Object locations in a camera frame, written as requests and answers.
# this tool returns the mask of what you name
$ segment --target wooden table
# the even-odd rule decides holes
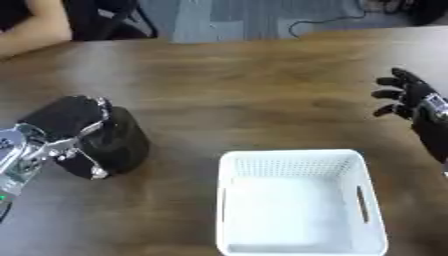
[[[0,64],[0,125],[62,95],[129,108],[153,142],[135,172],[85,181],[51,167],[0,227],[0,255],[219,255],[226,151],[353,148],[367,159],[390,256],[448,254],[448,181],[409,124],[374,119],[392,66],[448,95],[448,28],[331,32],[299,40],[63,46]]]

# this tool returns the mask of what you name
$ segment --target chair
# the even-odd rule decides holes
[[[112,18],[101,17],[101,26],[92,40],[122,40],[136,38],[157,38],[158,30],[146,15],[138,0],[95,0],[98,9],[111,12]],[[129,19],[136,22],[132,14],[136,12],[152,31],[146,35],[137,27],[126,24]]]

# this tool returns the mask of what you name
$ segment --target robotic hand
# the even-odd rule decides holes
[[[49,160],[93,180],[131,171],[148,151],[148,139],[126,109],[104,98],[61,98],[0,130],[0,222]]]
[[[428,152],[445,164],[448,157],[448,101],[429,84],[406,70],[393,68],[392,74],[394,77],[379,78],[377,84],[394,89],[375,91],[372,96],[397,102],[379,108],[373,113],[374,116],[393,113],[412,121],[412,129]]]

